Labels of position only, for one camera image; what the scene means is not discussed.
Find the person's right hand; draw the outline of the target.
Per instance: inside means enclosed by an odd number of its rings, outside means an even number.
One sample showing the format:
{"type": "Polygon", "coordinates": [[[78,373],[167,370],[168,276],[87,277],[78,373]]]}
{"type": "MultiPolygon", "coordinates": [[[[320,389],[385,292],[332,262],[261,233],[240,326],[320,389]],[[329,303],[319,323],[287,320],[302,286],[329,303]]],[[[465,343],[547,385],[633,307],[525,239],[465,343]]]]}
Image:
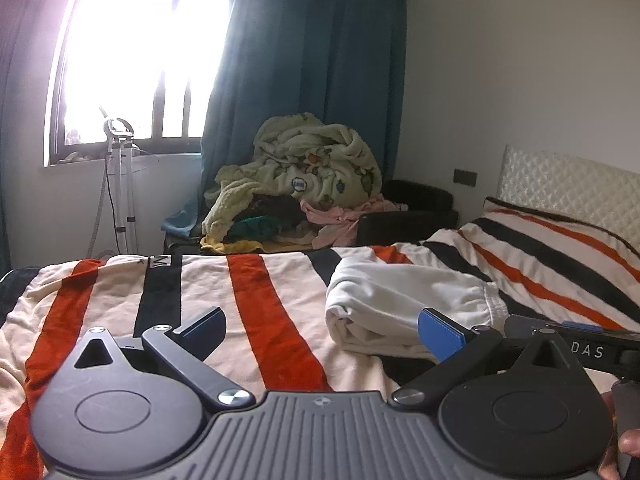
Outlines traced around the person's right hand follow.
{"type": "Polygon", "coordinates": [[[624,454],[633,458],[640,457],[640,430],[629,429],[620,438],[612,440],[600,463],[598,474],[604,480],[620,480],[620,472],[617,469],[617,456],[624,454]]]}

